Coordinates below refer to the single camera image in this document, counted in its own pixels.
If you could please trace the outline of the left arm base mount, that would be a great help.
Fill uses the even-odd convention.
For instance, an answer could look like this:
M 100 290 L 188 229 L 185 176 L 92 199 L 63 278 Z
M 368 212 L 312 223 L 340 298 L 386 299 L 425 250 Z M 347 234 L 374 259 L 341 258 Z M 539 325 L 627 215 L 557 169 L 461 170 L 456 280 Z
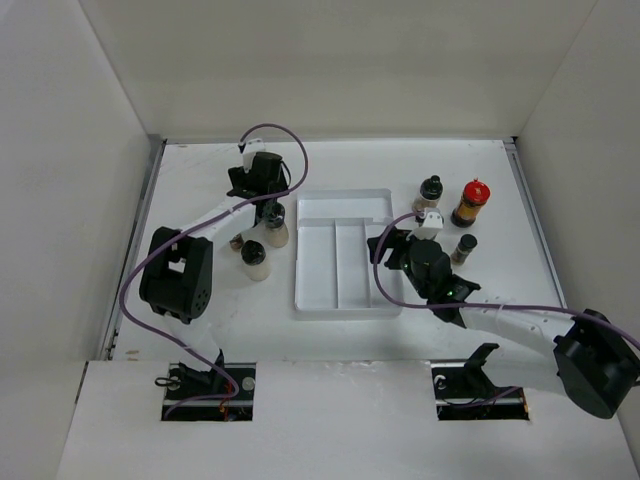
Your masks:
M 183 363 L 171 364 L 168 373 L 154 380 L 163 390 L 161 420 L 169 422 L 249 422 L 253 419 L 256 364 L 226 364 L 234 386 L 213 370 L 197 371 Z

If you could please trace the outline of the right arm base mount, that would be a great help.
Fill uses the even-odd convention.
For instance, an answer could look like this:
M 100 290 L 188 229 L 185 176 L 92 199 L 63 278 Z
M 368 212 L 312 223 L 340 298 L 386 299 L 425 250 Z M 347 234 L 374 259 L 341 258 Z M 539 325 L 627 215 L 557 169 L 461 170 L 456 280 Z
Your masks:
M 529 420 L 523 389 L 498 387 L 483 371 L 487 358 L 498 348 L 498 344 L 484 343 L 467 359 L 431 364 L 440 421 Z

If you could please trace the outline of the red-lid sauce jar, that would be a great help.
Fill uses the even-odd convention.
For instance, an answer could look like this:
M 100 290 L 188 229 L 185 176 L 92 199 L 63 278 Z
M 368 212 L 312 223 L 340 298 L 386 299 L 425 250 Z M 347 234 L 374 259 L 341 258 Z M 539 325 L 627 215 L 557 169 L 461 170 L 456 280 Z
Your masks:
M 451 213 L 452 223 L 460 228 L 468 228 L 473 225 L 490 196 L 489 186 L 478 178 L 468 182 L 462 190 L 458 205 Z

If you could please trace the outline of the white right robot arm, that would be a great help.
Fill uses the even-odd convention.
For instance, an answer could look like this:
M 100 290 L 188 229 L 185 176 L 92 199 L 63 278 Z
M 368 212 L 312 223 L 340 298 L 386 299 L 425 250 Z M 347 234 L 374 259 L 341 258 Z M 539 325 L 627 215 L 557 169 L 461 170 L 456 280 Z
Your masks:
M 454 273 L 439 243 L 393 225 L 366 244 L 373 269 L 386 267 L 409 280 L 421 299 L 416 309 L 540 355 L 540 363 L 518 368 L 511 386 L 565 395 L 600 419 L 612 418 L 638 386 L 638 340 L 601 313 L 517 304 L 494 295 Z

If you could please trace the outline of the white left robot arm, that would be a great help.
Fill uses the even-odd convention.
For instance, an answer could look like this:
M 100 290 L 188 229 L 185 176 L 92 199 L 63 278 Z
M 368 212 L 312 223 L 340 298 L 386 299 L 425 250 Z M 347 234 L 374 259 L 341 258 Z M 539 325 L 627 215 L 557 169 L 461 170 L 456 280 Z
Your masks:
M 232 188 L 225 202 L 188 227 L 161 227 L 152 236 L 145 260 L 133 275 L 141 274 L 139 297 L 162 317 L 169 316 L 184 327 L 169 334 L 136 319 L 136 325 L 160 335 L 179 347 L 201 365 L 190 375 L 190 386 L 206 399 L 214 398 L 224 387 L 221 366 L 202 356 L 198 342 L 214 341 L 196 334 L 190 327 L 205 312 L 212 295 L 215 252 L 236 236 L 263 223 L 282 223 L 284 207 L 278 199 L 295 189 L 291 174 L 278 154 L 256 150 L 243 154 L 243 165 L 228 170 Z

